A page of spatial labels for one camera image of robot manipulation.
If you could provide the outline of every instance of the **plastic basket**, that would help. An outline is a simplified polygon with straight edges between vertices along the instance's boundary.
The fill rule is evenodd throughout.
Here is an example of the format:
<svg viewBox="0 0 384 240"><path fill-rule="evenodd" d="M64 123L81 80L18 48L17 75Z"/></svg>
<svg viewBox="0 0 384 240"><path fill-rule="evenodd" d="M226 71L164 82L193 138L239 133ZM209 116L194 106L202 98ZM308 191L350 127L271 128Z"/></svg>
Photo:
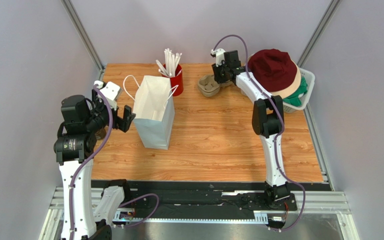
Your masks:
<svg viewBox="0 0 384 240"><path fill-rule="evenodd" d="M307 93L300 97L300 101L301 101L300 106L293 106L291 104L284 102L283 103L283 112L284 113L291 114L297 110L305 109L306 105L309 102L309 99L311 98L312 90L314 89L314 85L315 85L315 75L312 72L310 72L308 70L304 70L302 68L300 68L300 73L301 73L301 76L306 79Z"/></svg>

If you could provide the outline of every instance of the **light blue paper bag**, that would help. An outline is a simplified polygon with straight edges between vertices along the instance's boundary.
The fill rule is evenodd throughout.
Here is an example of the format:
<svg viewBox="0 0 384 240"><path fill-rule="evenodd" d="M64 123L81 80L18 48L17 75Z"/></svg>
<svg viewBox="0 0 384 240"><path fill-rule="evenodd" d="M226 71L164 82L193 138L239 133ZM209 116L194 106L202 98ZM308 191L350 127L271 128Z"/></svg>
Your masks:
<svg viewBox="0 0 384 240"><path fill-rule="evenodd" d="M126 79L133 77L138 86L132 97L126 90ZM144 76L141 85L133 75L128 75L123 83L124 91L133 100L134 126L145 148L169 149L170 136L175 116L173 93L170 79L162 76Z"/></svg>

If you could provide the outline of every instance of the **red cup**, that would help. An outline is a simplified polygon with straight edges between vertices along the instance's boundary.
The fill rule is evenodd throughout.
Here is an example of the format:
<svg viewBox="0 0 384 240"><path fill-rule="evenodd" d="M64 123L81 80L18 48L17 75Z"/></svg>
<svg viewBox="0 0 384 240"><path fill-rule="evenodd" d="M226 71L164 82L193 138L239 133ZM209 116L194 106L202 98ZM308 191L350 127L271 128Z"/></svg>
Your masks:
<svg viewBox="0 0 384 240"><path fill-rule="evenodd" d="M183 93L183 71L182 71L182 66L180 64L177 65L177 68L175 69L175 75L173 77L169 77L171 87L174 88L176 85L178 85L177 89L173 93L173 97L179 96L180 94Z"/></svg>

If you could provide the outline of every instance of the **wooden tabletop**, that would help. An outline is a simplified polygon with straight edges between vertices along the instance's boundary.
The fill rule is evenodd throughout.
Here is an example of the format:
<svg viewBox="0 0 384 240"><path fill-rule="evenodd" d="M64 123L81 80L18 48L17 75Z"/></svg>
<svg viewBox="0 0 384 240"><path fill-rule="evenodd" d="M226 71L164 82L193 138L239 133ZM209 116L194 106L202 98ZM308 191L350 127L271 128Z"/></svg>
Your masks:
<svg viewBox="0 0 384 240"><path fill-rule="evenodd" d="M266 179L266 164L259 137L253 132L253 104L241 90L228 86L213 97L203 96L198 80L212 74L210 64L182 64L184 91L174 97L174 124L168 150L145 148L134 123L127 133L112 134L94 159L93 179L154 181L257 182ZM127 75L140 82L144 75L160 76L156 64L108 64L103 80L123 86ZM125 86L134 96L131 78ZM134 101L123 92L123 106ZM299 182L323 178L302 111L285 113L282 156L286 174Z"/></svg>

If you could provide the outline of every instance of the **red cap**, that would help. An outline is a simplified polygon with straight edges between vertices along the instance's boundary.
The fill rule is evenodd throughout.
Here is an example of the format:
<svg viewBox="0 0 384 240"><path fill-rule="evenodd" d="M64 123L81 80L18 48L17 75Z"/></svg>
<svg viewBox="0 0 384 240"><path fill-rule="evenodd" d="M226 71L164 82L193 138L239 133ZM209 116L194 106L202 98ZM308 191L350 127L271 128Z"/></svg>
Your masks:
<svg viewBox="0 0 384 240"><path fill-rule="evenodd" d="M256 52L248 61L248 69L268 92L277 92L293 84L297 66L287 52L265 49Z"/></svg>

